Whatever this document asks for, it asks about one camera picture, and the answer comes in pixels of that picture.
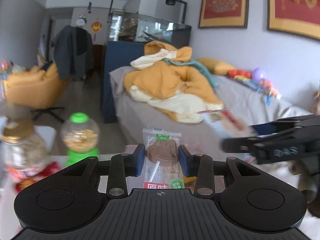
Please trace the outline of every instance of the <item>gray jacket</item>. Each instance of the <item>gray jacket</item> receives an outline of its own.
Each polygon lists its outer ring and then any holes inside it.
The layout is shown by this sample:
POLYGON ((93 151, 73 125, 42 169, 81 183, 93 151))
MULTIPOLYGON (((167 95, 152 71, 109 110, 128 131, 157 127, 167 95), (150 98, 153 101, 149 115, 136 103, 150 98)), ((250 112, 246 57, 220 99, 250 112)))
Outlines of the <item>gray jacket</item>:
POLYGON ((66 26, 52 40, 54 61, 61 79, 75 75, 82 78, 93 68, 92 37, 84 29, 66 26))

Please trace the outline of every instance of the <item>chair base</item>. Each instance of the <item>chair base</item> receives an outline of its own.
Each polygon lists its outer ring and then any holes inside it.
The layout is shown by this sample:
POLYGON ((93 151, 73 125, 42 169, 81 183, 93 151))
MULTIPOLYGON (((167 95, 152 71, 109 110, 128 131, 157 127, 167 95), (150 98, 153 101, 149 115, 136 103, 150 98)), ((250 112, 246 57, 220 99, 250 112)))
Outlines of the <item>chair base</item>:
POLYGON ((53 116, 55 119, 57 119, 60 123, 64 123, 64 120, 57 116, 53 110, 59 110, 62 109, 64 110, 65 107, 50 107, 47 109, 36 109, 36 110, 32 110, 32 113, 37 113, 36 116, 32 119, 33 121, 37 121, 43 114, 50 114, 51 116, 53 116))

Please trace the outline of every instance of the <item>floor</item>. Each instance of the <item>floor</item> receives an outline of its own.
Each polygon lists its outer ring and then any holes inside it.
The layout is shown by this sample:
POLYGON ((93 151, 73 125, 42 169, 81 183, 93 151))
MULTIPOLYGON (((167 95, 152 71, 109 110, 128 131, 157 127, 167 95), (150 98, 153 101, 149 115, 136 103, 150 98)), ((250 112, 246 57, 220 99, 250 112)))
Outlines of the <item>floor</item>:
MULTIPOLYGON (((100 154, 122 153, 126 146, 125 137, 118 123, 104 124, 100 112, 100 80, 94 75, 85 85, 83 82, 70 81, 63 95, 55 106, 65 107, 65 110, 55 111, 57 115, 67 120, 72 113, 83 112, 94 119, 100 127, 98 149, 100 154)), ((28 107, 0 104, 0 115, 12 118, 30 115, 28 107)), ((66 155, 67 148, 60 138, 61 123, 51 115, 44 114, 35 125, 50 126, 57 130, 57 137, 51 155, 66 155)))

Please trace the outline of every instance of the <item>purple ball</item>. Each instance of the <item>purple ball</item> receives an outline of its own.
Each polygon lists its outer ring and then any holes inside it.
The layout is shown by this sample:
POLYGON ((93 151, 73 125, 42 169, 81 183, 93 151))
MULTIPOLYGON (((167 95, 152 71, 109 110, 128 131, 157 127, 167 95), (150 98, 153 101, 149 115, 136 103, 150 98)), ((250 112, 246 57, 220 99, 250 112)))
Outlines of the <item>purple ball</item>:
POLYGON ((255 81, 259 82, 261 79, 266 79, 266 77, 267 74, 262 68, 258 67, 252 72, 252 79, 255 81))

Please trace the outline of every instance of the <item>gray bed sheet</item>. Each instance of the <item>gray bed sheet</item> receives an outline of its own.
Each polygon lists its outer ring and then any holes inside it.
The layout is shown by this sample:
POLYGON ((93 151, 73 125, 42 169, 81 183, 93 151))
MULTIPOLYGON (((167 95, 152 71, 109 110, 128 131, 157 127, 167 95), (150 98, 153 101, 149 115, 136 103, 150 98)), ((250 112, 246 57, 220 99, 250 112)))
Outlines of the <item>gray bed sheet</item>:
MULTIPOLYGON (((205 122, 198 124, 178 123, 147 103, 134 101, 123 87, 125 75, 134 70, 130 66, 125 66, 110 73, 116 115, 128 143, 143 143, 143 128, 161 128, 165 131, 180 132, 182 134, 181 144, 200 144, 202 151, 214 160, 225 161, 229 154, 220 150, 220 138, 205 122)), ((272 98, 271 104, 268 106, 264 95, 226 77, 216 77, 219 79, 219 86, 215 90, 216 95, 223 100, 225 106, 235 116, 242 118, 248 125, 310 114, 284 99, 272 98)))

